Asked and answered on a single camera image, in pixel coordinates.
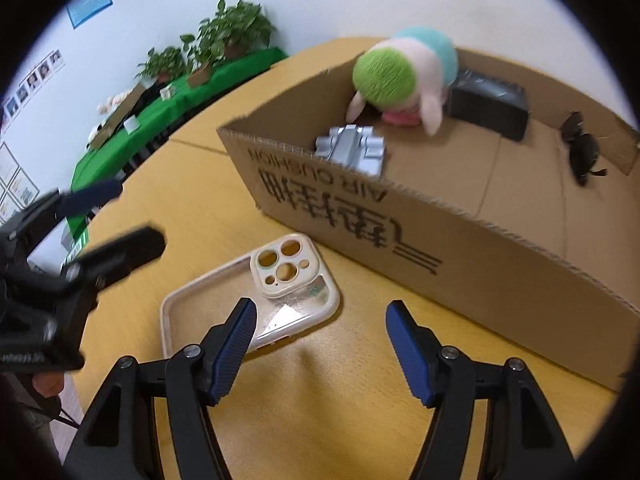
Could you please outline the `person's left hand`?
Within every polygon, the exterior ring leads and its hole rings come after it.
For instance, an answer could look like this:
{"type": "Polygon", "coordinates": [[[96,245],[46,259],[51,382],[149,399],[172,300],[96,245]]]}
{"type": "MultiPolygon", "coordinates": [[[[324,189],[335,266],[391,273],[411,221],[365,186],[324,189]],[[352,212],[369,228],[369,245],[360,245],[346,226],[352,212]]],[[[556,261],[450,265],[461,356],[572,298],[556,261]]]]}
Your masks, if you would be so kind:
{"type": "Polygon", "coordinates": [[[34,389],[46,399],[58,396],[65,385],[65,377],[62,372],[47,372],[35,374],[32,378],[34,389]]]}

